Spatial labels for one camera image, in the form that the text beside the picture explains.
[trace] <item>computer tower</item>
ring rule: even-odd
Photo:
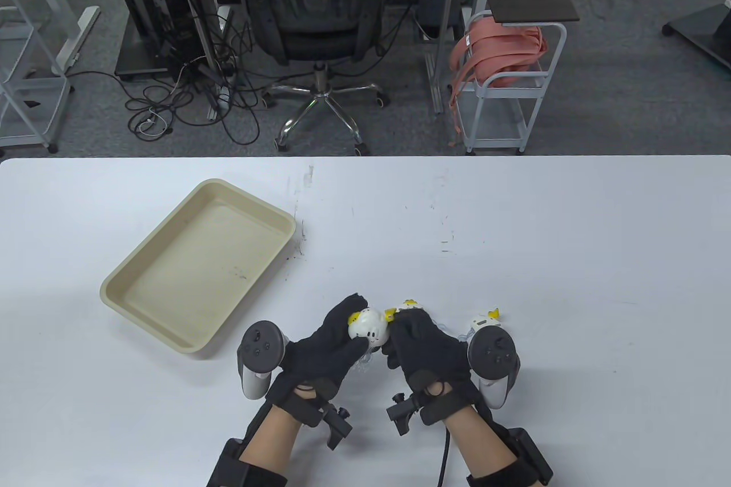
[[[127,0],[149,56],[175,80],[183,67],[203,57],[203,44],[188,0]]]

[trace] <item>forearm strap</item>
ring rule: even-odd
[[[472,405],[462,394],[451,391],[444,396],[434,397],[420,411],[421,421],[429,426],[439,421],[444,421],[455,412]]]
[[[306,400],[300,398],[296,393],[290,393],[287,398],[276,406],[287,411],[295,421],[302,422],[312,428],[316,427],[322,420],[322,411],[319,409],[321,402],[318,399]]]
[[[531,487],[538,481],[538,473],[522,458],[490,476],[467,477],[470,487]]]
[[[238,458],[245,445],[241,440],[228,440],[219,456],[207,487],[284,487],[287,478]]]

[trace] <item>white table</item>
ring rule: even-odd
[[[205,355],[185,356],[98,291],[209,177],[299,226]],[[206,484],[258,409],[235,370],[246,326],[305,336],[355,291],[417,299],[457,332],[499,306],[523,369],[496,417],[531,433],[556,487],[728,481],[727,156],[10,160],[0,196],[2,485]],[[387,419],[404,388],[381,355],[351,372],[336,403],[352,434],[331,453],[324,425],[304,430],[291,483],[436,484],[441,427],[417,417],[399,438]],[[466,475],[452,451],[446,484]]]

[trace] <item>black glove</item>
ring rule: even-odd
[[[425,424],[441,421],[466,406],[477,404],[482,395],[472,382],[467,361],[467,343],[447,335],[434,325],[423,309],[397,312],[381,351],[389,369],[401,367],[409,387],[420,394],[420,414]],[[444,396],[421,396],[436,383],[449,383],[452,392]]]
[[[366,307],[368,301],[353,294],[329,311],[311,336],[297,343],[290,341],[282,372],[269,388],[267,401],[282,406],[298,386],[314,388],[318,397],[306,401],[318,409],[334,398],[348,370],[368,351],[368,339],[348,335],[348,318]]]

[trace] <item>side table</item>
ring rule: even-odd
[[[566,43],[563,23],[578,21],[579,17],[571,0],[488,0],[488,4],[490,9],[472,14],[467,29],[482,17],[494,17],[495,22],[505,26],[555,27],[559,31],[558,41],[551,45],[553,55],[546,69],[538,61],[527,72],[500,72],[483,83],[462,83],[457,97],[455,127],[462,134],[467,155],[473,155],[474,148],[516,148],[520,155],[528,144]],[[517,78],[517,83],[512,87],[491,87],[499,78]],[[528,115],[523,112],[521,99],[534,101]]]

